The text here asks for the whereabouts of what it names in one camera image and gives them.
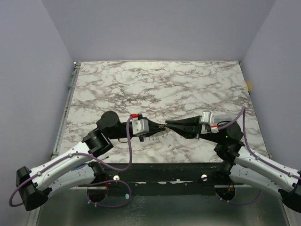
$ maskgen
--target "floor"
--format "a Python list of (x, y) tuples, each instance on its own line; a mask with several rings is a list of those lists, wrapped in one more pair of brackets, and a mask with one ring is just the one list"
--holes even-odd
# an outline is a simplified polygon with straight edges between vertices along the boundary
[[(246, 133), (250, 146), (268, 156), (246, 84), (237, 61), (162, 62), (116, 61), (81, 64), (60, 153), (71, 149), (106, 111), (121, 121), (142, 113), (164, 123), (201, 115), (237, 114), (246, 107)], [(128, 162), (128, 146), (112, 140), (114, 148), (101, 156), (106, 162)], [(132, 139), (133, 162), (220, 162), (215, 144), (186, 140), (175, 133), (157, 134), (139, 142)]]

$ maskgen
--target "robotic arm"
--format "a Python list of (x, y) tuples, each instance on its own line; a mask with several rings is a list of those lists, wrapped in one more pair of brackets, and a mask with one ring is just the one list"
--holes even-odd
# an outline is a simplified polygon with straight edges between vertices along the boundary
[[(242, 114), (244, 125), (244, 109), (240, 115)], [(216, 124), (211, 112), (203, 112), (201, 116), (157, 124), (141, 114), (132, 114), (127, 122), (121, 123), (115, 112), (105, 112), (96, 123), (97, 128), (71, 150), (41, 166), (32, 169), (20, 168), (16, 176), (17, 189), (9, 203), (11, 206), (24, 204), (26, 210), (33, 210), (61, 190), (105, 182), (108, 175), (101, 164), (115, 171), (126, 171), (132, 162), (130, 142), (130, 163), (125, 168), (119, 169), (97, 159), (113, 148), (110, 139), (127, 137), (130, 141), (131, 138), (138, 137), (143, 141), (145, 137), (169, 128), (186, 139), (206, 139), (217, 144), (214, 151), (223, 159), (215, 174), (220, 178), (219, 184), (243, 183), (281, 195), (287, 207), (301, 212), (300, 172), (260, 156), (249, 148), (246, 139), (246, 145), (241, 142), (246, 132), (245, 127), (242, 132), (236, 123), (240, 115), (233, 121)], [(14, 205), (12, 198), (17, 191), (23, 203)]]

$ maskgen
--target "marble table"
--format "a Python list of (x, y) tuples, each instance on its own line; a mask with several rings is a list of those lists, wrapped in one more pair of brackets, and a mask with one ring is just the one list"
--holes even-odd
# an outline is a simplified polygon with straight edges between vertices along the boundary
[[(268, 156), (246, 84), (237, 61), (162, 62), (116, 61), (81, 64), (60, 154), (72, 148), (106, 111), (115, 111), (121, 121), (142, 113), (164, 123), (201, 115), (237, 114), (246, 107), (246, 132), (250, 146)], [(106, 162), (128, 162), (128, 146), (112, 140), (114, 148), (101, 156)], [(133, 162), (221, 162), (215, 144), (187, 140), (176, 133), (139, 142), (132, 139)]]

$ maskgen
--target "gray wall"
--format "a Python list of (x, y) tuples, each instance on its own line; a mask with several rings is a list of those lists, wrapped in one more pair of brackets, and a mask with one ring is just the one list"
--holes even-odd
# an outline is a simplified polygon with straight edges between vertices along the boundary
[(301, 1), (278, 0), (241, 64), (273, 159), (301, 170)]
[(74, 61), (242, 60), (275, 0), (42, 0)]
[(40, 0), (1, 0), (0, 21), (0, 225), (23, 226), (16, 170), (49, 161), (73, 62)]

